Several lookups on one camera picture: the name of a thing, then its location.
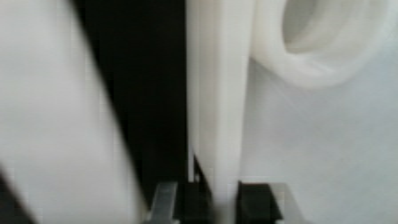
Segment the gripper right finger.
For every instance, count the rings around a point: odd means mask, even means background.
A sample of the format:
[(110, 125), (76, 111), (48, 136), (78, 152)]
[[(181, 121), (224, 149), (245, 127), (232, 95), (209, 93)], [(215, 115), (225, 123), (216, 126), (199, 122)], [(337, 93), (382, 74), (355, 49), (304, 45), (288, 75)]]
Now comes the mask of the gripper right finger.
[(236, 224), (311, 224), (286, 183), (238, 184)]

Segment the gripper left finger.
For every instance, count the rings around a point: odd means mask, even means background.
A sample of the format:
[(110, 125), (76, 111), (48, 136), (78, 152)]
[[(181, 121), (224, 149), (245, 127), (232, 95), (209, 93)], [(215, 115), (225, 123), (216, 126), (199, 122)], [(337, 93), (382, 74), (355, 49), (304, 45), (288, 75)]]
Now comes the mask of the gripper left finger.
[(144, 224), (211, 224), (211, 199), (200, 183), (158, 184)]

